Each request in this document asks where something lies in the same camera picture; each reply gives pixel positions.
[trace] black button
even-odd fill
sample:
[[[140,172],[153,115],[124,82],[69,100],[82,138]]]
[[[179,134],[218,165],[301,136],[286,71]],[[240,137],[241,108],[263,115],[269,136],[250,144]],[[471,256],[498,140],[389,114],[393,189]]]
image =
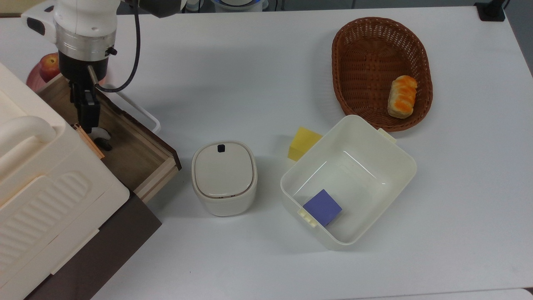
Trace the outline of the black button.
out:
[[[39,21],[39,20],[35,20],[33,18],[28,18],[28,20],[26,21],[26,23],[28,24],[28,27],[30,29],[33,29],[35,30],[37,33],[39,33],[40,35],[44,35],[44,24]]]

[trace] brown wicker basket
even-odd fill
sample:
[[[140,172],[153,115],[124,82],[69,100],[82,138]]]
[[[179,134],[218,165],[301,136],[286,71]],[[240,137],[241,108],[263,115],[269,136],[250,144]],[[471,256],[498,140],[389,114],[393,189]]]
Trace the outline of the brown wicker basket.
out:
[[[375,128],[400,131],[413,127],[430,110],[430,67],[424,46],[404,25],[378,17],[351,21],[333,40],[333,87],[346,115],[361,116]],[[406,119],[387,112],[391,83],[398,76],[416,79],[413,114]]]

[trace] bread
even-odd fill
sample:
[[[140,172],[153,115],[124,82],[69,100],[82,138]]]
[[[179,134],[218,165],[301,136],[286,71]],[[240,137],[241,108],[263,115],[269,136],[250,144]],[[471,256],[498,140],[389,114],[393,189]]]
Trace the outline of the bread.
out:
[[[403,75],[391,84],[389,93],[389,115],[400,119],[405,119],[413,113],[415,106],[416,80],[410,76]]]

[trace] red apple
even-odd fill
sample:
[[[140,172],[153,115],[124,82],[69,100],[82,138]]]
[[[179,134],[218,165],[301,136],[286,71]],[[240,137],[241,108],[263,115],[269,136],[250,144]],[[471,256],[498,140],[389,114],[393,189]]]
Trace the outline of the red apple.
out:
[[[39,61],[39,75],[44,82],[50,81],[59,74],[59,55],[50,53]]]

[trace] block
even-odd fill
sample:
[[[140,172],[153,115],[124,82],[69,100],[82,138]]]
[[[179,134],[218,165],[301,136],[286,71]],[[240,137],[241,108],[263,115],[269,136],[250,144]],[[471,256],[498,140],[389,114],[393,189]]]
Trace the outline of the block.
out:
[[[290,144],[289,154],[287,157],[293,161],[298,161],[321,138],[321,135],[307,128],[298,128],[298,132]]]
[[[326,190],[320,191],[311,198],[303,205],[303,208],[322,226],[328,225],[342,210]]]

